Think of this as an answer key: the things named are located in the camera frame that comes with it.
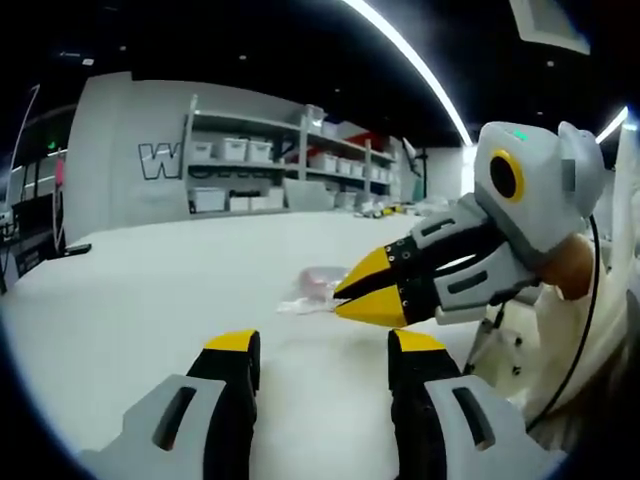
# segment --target white table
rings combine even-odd
[[[123,413],[205,342],[257,328],[262,380],[253,479],[389,480],[398,472],[387,389],[387,330],[276,308],[301,269],[351,266],[417,217],[284,214],[92,234],[84,256],[38,266],[4,299],[17,364],[72,452],[100,449]],[[415,330],[458,364],[476,325]]]

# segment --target storage bin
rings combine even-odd
[[[247,161],[252,163],[270,163],[273,143],[251,140],[248,145]]]
[[[338,158],[330,153],[319,153],[309,159],[309,166],[324,172],[335,173]]]
[[[251,210],[266,210],[269,207],[269,197],[251,197]]]
[[[329,138],[337,138],[338,137],[338,124],[331,122],[323,122],[322,123],[322,135]]]
[[[224,210],[227,192],[223,188],[198,187],[192,190],[196,212],[219,212]]]
[[[378,172],[380,175],[379,180],[382,183],[389,183],[389,170],[387,170],[386,168],[380,168]]]
[[[338,173],[351,175],[351,160],[347,160],[346,158],[338,159]]]
[[[336,207],[345,210],[356,209],[356,192],[340,192],[336,195]]]
[[[329,204],[331,205],[331,208],[336,208],[336,196],[338,195],[338,192],[335,190],[327,190],[327,194],[330,197]]]
[[[307,131],[309,133],[322,134],[322,123],[324,120],[324,110],[315,105],[305,105],[305,115],[307,117]]]
[[[225,162],[244,162],[247,156],[247,140],[244,138],[225,138],[220,142],[218,160]]]
[[[364,177],[364,164],[362,162],[351,162],[351,175],[354,177]]]
[[[249,210],[249,197],[231,197],[229,199],[229,211],[246,212]]]
[[[270,188],[267,198],[269,208],[284,208],[284,188]]]
[[[380,181],[380,167],[371,166],[371,180]]]
[[[193,162],[211,161],[211,149],[213,148],[211,142],[192,142],[191,148],[191,160]]]

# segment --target gray plastic cover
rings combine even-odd
[[[430,216],[411,229],[411,236],[420,249],[459,234],[477,228],[489,221],[487,213],[478,205],[474,194],[469,193],[456,203],[449,211]],[[441,228],[432,231],[429,227]],[[453,288],[465,280],[474,277],[486,278],[476,284],[460,290]],[[446,312],[475,309],[486,306],[496,295],[519,292],[534,284],[535,275],[517,259],[511,246],[505,242],[488,257],[478,263],[434,280],[442,310]]]
[[[226,383],[172,375],[124,415],[122,433],[100,452],[84,451],[80,463],[100,480],[202,480],[209,420]],[[182,418],[172,449],[153,437],[169,404],[182,388],[195,394]]]
[[[540,447],[527,435],[520,411],[474,375],[427,382],[425,388],[440,420],[448,480],[541,480],[566,457]],[[473,395],[486,420],[493,444],[484,450],[476,447],[454,394],[458,389]]]

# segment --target transparent plastic bag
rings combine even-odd
[[[332,312],[341,302],[333,299],[333,291],[348,273],[349,269],[344,267],[305,268],[278,305],[277,311],[296,315]]]

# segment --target ceiling light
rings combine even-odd
[[[55,152],[47,153],[47,157],[55,157],[60,153],[67,153],[67,149],[63,148],[62,150],[56,150]]]
[[[611,135],[614,132],[614,130],[622,124],[622,122],[625,121],[628,115],[629,115],[629,109],[627,107],[624,107],[622,110],[620,110],[620,113],[616,115],[616,118],[614,118],[611,121],[611,123],[607,125],[607,127],[602,131],[602,133],[600,133],[600,135],[596,137],[596,142],[597,143],[604,142],[607,139],[607,137]]]
[[[400,52],[411,62],[411,65],[418,71],[418,73],[425,79],[425,81],[433,90],[438,100],[444,107],[444,109],[449,114],[451,121],[455,125],[462,141],[467,147],[473,145],[471,142],[471,137],[467,132],[467,129],[462,123],[462,119],[458,114],[458,111],[451,103],[451,99],[440,85],[440,82],[435,77],[431,69],[427,66],[426,63],[420,58],[418,53],[409,45],[409,43],[398,33],[398,31],[393,28],[393,26],[378,12],[376,12],[369,4],[367,4],[364,0],[342,0],[344,3],[349,5],[355,11],[357,11],[360,15],[366,18],[369,22],[373,24],[380,32],[387,37]]]

